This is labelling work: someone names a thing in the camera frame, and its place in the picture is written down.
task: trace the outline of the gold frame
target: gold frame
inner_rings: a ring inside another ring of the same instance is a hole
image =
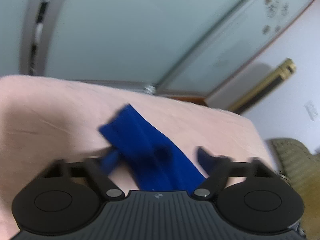
[[[253,89],[251,89],[244,96],[242,96],[238,101],[236,101],[231,106],[229,106],[228,111],[239,114],[238,110],[241,107],[243,107],[245,104],[250,102],[250,100],[252,100],[254,97],[258,96],[265,89],[267,89],[268,86],[270,86],[272,82],[274,82],[276,79],[281,77],[282,81],[279,82],[279,84],[277,84],[275,87],[270,89],[268,92],[263,94],[263,96],[255,103],[259,102],[263,97],[265,97],[266,95],[271,93],[281,83],[283,83],[285,80],[290,78],[296,72],[296,69],[297,69],[297,67],[294,64],[293,60],[287,58],[276,70],[274,70],[271,74],[269,74],[266,78],[264,78],[258,85],[256,85]]]

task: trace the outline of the white wall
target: white wall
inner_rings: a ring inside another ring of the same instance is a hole
[[[320,113],[320,0],[251,66],[278,66],[287,57],[297,65],[296,74],[243,116],[263,139],[294,138],[314,153],[320,147],[320,117],[313,122],[304,105],[312,100]]]

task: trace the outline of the pink bedsheet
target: pink bedsheet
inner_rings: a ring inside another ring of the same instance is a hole
[[[196,147],[237,161],[271,157],[252,123],[230,112],[168,98],[45,77],[0,79],[0,240],[19,230],[11,214],[14,196],[50,161],[78,161],[108,147],[97,127],[130,103],[169,137],[205,175]],[[127,168],[111,179],[125,192],[137,189]]]

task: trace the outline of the olive green cushion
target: olive green cushion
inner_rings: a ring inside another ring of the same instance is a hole
[[[303,198],[302,228],[309,240],[320,239],[320,156],[312,155],[299,141],[289,138],[270,140],[281,169],[291,186]]]

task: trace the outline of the blue towel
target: blue towel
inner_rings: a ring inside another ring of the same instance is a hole
[[[184,153],[131,105],[99,131],[115,148],[103,158],[101,168],[109,174],[124,160],[140,190],[191,194],[205,180]]]

